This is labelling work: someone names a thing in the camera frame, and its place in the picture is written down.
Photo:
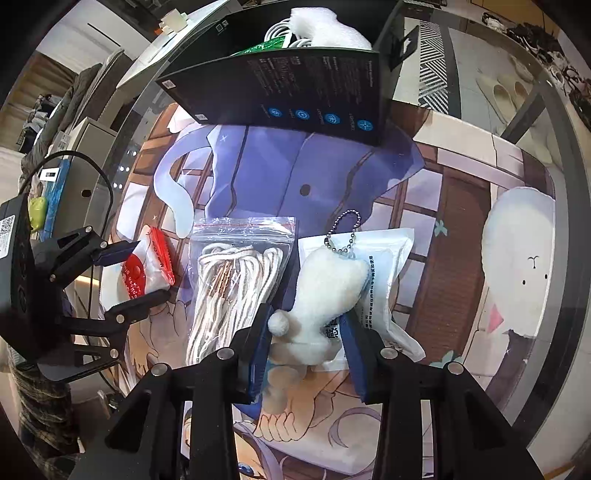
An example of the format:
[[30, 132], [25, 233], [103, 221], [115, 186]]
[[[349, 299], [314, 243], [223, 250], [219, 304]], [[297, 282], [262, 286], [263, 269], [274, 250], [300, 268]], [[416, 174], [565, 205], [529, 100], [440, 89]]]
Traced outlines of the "red white balloon glue bag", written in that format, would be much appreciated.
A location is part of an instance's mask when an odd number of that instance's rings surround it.
[[156, 227], [145, 225], [129, 257], [103, 268], [99, 302], [103, 310], [176, 283], [168, 243]]

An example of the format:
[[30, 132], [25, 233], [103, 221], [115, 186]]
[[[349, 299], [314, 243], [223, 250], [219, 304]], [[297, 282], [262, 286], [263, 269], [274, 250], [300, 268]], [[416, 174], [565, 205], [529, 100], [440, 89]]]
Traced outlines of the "white plush toy keychain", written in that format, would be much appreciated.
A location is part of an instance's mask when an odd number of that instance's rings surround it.
[[[349, 241], [342, 247], [335, 246], [332, 235], [339, 220], [348, 215], [355, 217]], [[267, 321], [273, 334], [271, 345], [278, 341], [290, 344], [293, 352], [318, 347], [322, 355], [328, 353], [331, 343], [322, 334], [322, 328], [356, 306], [369, 279], [369, 265], [353, 257], [353, 243], [361, 223], [359, 211], [343, 211], [325, 234], [324, 244], [301, 263], [294, 305], [289, 311], [274, 311]]]

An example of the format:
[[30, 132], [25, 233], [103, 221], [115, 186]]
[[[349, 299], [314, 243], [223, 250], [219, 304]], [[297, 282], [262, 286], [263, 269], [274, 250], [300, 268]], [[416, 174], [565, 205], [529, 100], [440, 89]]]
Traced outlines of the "white plastic packaging bag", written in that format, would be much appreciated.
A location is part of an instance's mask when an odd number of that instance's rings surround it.
[[[387, 347], [398, 350], [415, 362], [426, 358], [421, 344], [401, 327], [393, 317], [391, 303], [394, 284], [397, 283], [414, 245], [414, 231], [410, 228], [361, 232], [353, 243], [353, 257], [365, 261], [370, 267], [369, 279], [363, 295], [356, 303], [355, 312], [363, 327], [379, 333]], [[328, 338], [328, 353], [321, 354], [318, 347], [305, 347], [291, 351], [290, 344], [278, 341], [271, 345], [270, 360], [276, 365], [307, 365], [319, 371], [346, 370], [348, 362], [339, 320], [332, 319], [322, 328]]]

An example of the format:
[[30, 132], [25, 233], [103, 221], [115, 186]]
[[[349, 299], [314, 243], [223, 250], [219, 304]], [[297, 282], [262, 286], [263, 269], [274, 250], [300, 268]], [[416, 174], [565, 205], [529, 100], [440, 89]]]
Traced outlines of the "green white snack packet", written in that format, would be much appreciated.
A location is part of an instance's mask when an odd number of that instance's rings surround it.
[[260, 52], [264, 52], [264, 51], [283, 49], [283, 44], [284, 44], [284, 41], [286, 41], [286, 39], [287, 39], [286, 35], [278, 36], [276, 38], [272, 38], [270, 40], [263, 41], [263, 43], [259, 43], [256, 46], [249, 47], [249, 48], [242, 50], [242, 51], [238, 51], [235, 53], [235, 56], [256, 54], [256, 53], [260, 53]]

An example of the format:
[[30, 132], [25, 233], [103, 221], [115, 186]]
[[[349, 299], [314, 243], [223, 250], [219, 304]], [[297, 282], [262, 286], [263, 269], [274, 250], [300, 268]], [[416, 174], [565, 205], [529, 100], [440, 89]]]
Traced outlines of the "white foam piece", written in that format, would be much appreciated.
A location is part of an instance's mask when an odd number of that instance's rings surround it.
[[290, 10], [290, 31], [311, 41], [315, 48], [370, 50], [372, 43], [358, 30], [339, 22], [325, 7], [298, 7]]

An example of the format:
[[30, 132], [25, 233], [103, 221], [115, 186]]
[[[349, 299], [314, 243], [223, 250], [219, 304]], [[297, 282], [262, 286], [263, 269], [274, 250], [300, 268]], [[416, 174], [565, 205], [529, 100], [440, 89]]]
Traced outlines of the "grey cabinet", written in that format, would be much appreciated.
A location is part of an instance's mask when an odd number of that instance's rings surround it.
[[[89, 117], [74, 127], [61, 150], [72, 150], [90, 157], [103, 168], [116, 133]], [[45, 185], [47, 199], [45, 223], [39, 233], [41, 241], [60, 237], [90, 225], [100, 233], [109, 203], [105, 182], [84, 160], [63, 156], [48, 167], [58, 167], [56, 180]]]

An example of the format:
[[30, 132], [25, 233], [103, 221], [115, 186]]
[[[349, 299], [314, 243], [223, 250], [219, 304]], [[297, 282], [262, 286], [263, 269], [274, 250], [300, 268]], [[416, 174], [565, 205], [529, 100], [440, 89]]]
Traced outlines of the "anime print desk mat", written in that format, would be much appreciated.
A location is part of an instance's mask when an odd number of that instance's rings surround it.
[[390, 125], [372, 147], [206, 125], [168, 105], [125, 163], [104, 269], [129, 328], [107, 442], [155, 421], [195, 479], [537, 479], [497, 396], [552, 277], [555, 201], [524, 154], [479, 160]]

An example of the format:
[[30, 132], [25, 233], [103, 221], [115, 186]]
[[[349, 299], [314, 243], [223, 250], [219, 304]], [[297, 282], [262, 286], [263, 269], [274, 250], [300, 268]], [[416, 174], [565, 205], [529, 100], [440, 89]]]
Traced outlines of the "grey white coffee table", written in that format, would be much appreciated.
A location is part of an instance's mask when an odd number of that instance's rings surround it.
[[137, 57], [116, 86], [117, 90], [142, 90], [158, 69], [193, 34], [224, 16], [242, 10], [238, 1], [214, 1], [189, 13], [187, 25], [178, 33], [162, 33]]

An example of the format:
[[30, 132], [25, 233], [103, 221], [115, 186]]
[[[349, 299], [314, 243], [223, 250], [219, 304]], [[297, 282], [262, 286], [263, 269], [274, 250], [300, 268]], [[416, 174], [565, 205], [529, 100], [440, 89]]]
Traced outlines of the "black cardboard box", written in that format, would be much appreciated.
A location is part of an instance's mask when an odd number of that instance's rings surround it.
[[326, 1], [369, 50], [253, 52], [296, 1], [242, 9], [193, 35], [156, 83], [195, 120], [318, 133], [377, 146], [404, 58], [398, 1]]

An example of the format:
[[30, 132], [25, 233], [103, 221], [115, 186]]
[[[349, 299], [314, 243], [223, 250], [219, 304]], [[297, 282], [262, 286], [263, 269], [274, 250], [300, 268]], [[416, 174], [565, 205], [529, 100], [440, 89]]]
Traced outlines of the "pair of beige slippers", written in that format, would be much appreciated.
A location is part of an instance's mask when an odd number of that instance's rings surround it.
[[479, 73], [476, 83], [504, 125], [513, 120], [531, 92], [530, 86], [511, 75], [494, 79]]

